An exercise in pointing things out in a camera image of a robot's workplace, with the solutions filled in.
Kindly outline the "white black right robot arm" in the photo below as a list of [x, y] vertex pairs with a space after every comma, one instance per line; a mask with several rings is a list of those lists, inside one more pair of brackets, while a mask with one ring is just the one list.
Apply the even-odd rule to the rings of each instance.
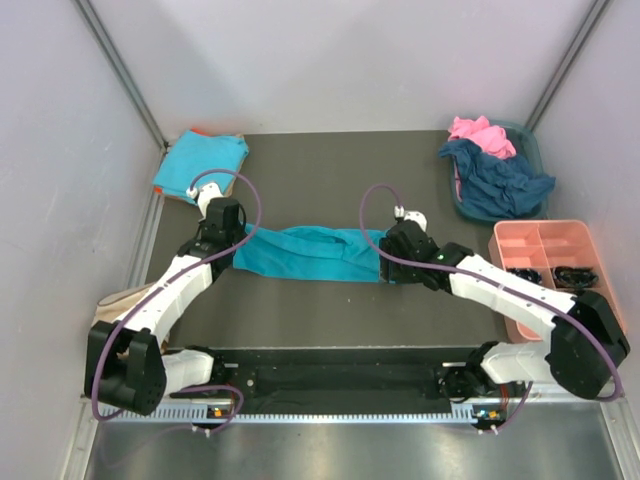
[[415, 220], [398, 221], [374, 245], [384, 281], [418, 283], [475, 302], [537, 337], [519, 344], [486, 342], [447, 379], [464, 380], [481, 396], [516, 382], [556, 384], [584, 400], [622, 396], [618, 368], [630, 345], [603, 295], [565, 293], [527, 281], [467, 247], [438, 245]]

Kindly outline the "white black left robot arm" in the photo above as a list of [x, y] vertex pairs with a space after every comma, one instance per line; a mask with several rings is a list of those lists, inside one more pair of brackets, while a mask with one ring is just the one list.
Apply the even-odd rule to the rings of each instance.
[[232, 198], [215, 198], [194, 238], [165, 274], [113, 321], [99, 320], [87, 341], [84, 394], [100, 404], [147, 416], [162, 399], [195, 387], [216, 396], [227, 374], [205, 347], [164, 354], [162, 343], [187, 307], [232, 265], [230, 250], [246, 238], [245, 211]]

